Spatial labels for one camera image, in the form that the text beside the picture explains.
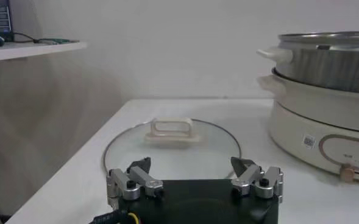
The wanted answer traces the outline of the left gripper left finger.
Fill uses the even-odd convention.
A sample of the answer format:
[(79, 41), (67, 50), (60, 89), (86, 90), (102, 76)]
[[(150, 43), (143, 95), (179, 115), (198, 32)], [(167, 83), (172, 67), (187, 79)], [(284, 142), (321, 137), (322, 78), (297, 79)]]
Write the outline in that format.
[(134, 161), (125, 172), (121, 169), (109, 170), (107, 180), (108, 199), (138, 200), (141, 190), (147, 197), (162, 198), (164, 185), (162, 180), (150, 176), (150, 157)]

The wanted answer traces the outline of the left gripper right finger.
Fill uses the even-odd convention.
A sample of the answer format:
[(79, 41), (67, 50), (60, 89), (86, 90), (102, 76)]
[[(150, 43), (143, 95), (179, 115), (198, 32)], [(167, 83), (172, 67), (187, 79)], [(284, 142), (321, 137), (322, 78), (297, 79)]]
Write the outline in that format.
[(231, 180), (233, 191), (240, 197), (254, 192), (262, 199), (277, 197), (283, 201), (283, 172), (279, 167), (269, 167), (264, 171), (261, 166), (250, 159), (231, 157), (230, 159), (236, 178)]

